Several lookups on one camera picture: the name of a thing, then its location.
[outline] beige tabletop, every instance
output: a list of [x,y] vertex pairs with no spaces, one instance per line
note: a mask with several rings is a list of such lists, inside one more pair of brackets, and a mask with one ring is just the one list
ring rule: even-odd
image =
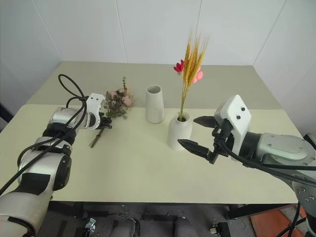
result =
[[[249,109],[281,109],[252,66],[202,66],[202,70],[204,77],[190,87],[185,108],[216,109],[239,94]],[[135,107],[145,107],[145,90],[152,84],[162,87],[165,108],[178,108],[181,103],[182,81],[173,65],[62,62],[28,104],[64,105],[70,96],[58,82],[60,73],[75,80],[86,95],[117,90],[126,76]]]
[[[41,136],[57,105],[25,105],[0,133],[0,182],[17,170],[19,153]],[[167,128],[178,109],[166,109],[159,124],[145,120],[144,108],[118,118],[96,146],[97,131],[81,130],[71,154],[66,188],[54,200],[164,203],[294,203],[294,192],[279,179],[219,156],[214,165],[166,144]],[[214,109],[187,109],[191,118]],[[250,110],[252,132],[299,135],[283,110]],[[191,139],[212,148],[210,129],[193,125]]]

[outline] red flower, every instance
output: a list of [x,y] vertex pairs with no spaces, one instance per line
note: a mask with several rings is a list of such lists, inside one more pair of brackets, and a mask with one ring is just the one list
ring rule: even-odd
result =
[[184,62],[183,60],[181,60],[181,64],[180,63],[177,63],[176,64],[176,67],[173,67],[174,70],[178,73],[181,73],[183,71],[183,68],[184,68]]

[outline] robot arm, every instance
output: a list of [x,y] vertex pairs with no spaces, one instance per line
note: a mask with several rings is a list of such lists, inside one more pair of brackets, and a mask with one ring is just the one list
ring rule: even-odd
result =
[[18,178],[19,186],[0,197],[0,235],[4,237],[30,237],[39,231],[53,192],[67,185],[72,145],[79,129],[111,128],[111,119],[99,113],[103,95],[92,93],[86,100],[86,112],[74,108],[56,109],[42,137],[37,139],[32,150],[18,160],[19,170],[33,161],[39,154],[50,149]]
[[214,151],[181,139],[189,152],[214,164],[218,155],[241,161],[283,180],[295,192],[307,213],[309,235],[316,237],[316,153],[304,139],[275,134],[248,132],[251,114],[239,95],[229,98],[214,116],[194,122],[213,128]]

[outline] orange floor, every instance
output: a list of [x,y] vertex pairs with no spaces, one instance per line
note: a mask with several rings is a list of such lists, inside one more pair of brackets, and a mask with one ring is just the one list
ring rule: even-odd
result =
[[[302,208],[300,214],[302,217],[306,217]],[[291,223],[279,210],[254,215],[250,219],[257,237],[276,237]],[[304,234],[295,229],[292,237],[304,237]]]

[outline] white ceramic vase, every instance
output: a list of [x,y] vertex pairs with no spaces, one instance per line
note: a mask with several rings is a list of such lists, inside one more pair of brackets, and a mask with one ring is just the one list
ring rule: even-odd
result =
[[164,120],[162,89],[158,85],[150,85],[146,89],[146,119],[151,123]]
[[183,113],[183,118],[186,120],[180,122],[178,120],[179,112],[169,123],[168,130],[168,145],[174,150],[183,150],[183,146],[180,145],[178,139],[190,139],[192,133],[192,123],[190,121],[190,116],[188,113]]

